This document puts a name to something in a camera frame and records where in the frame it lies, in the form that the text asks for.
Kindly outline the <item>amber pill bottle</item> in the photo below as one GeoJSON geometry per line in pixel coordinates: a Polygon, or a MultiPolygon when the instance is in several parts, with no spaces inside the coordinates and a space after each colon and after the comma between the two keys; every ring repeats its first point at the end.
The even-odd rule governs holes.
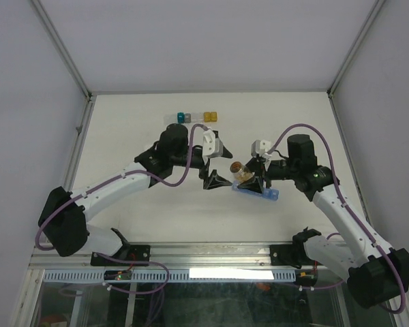
{"type": "Polygon", "coordinates": [[[240,161],[234,161],[230,165],[230,172],[238,183],[244,183],[254,177],[254,173],[240,161]]]}

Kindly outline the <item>blue weekly pill organizer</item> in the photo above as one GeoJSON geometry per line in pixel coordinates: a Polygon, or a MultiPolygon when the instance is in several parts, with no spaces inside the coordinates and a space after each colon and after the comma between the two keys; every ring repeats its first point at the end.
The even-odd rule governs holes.
{"type": "Polygon", "coordinates": [[[279,191],[277,189],[267,189],[265,188],[262,193],[256,193],[254,191],[250,191],[247,189],[239,189],[238,188],[239,183],[234,182],[232,184],[232,190],[238,193],[246,194],[249,196],[253,196],[255,198],[262,198],[265,200],[270,200],[270,201],[277,201],[279,199],[279,191]]]}

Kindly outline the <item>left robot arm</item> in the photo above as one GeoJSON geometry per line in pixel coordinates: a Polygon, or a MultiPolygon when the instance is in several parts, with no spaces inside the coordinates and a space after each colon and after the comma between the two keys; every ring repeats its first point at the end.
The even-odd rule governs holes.
{"type": "Polygon", "coordinates": [[[113,264],[123,264],[132,250],[130,242],[116,228],[91,225],[92,218],[124,197],[158,183],[178,187],[191,169],[198,171],[205,190],[230,186],[230,181],[209,169],[216,157],[232,158],[217,131],[200,123],[191,129],[171,124],[149,149],[106,181],[73,191],[53,189],[38,221],[35,246],[41,251],[55,250],[61,257],[90,251],[106,256],[113,264]]]}

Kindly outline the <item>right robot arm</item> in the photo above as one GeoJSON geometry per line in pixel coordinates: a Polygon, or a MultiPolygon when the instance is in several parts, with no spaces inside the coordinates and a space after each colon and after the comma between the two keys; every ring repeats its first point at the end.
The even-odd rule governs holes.
{"type": "Polygon", "coordinates": [[[310,136],[289,136],[287,147],[287,156],[273,160],[271,143],[255,141],[252,159],[246,165],[252,177],[238,188],[262,194],[272,181],[293,181],[329,219],[346,245],[335,245],[318,230],[305,228],[292,237],[289,248],[280,251],[277,258],[297,269],[309,261],[319,262],[347,284],[354,300],[364,309],[399,297],[396,312],[402,312],[409,288],[409,253],[394,249],[359,217],[332,167],[318,164],[310,136]]]}

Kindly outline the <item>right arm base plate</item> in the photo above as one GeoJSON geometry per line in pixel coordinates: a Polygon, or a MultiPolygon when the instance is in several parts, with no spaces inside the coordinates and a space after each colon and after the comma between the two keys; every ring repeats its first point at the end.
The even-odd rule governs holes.
{"type": "Polygon", "coordinates": [[[291,266],[301,269],[303,266],[313,266],[314,261],[307,256],[303,243],[284,243],[269,246],[269,256],[272,266],[291,266]]]}

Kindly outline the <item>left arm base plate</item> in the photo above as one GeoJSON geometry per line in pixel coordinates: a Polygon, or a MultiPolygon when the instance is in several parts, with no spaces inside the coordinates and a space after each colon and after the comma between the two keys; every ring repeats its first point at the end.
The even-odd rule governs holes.
{"type": "Polygon", "coordinates": [[[124,245],[115,254],[108,255],[94,252],[91,255],[90,265],[94,267],[106,266],[148,266],[151,256],[151,246],[144,244],[124,245]]]}

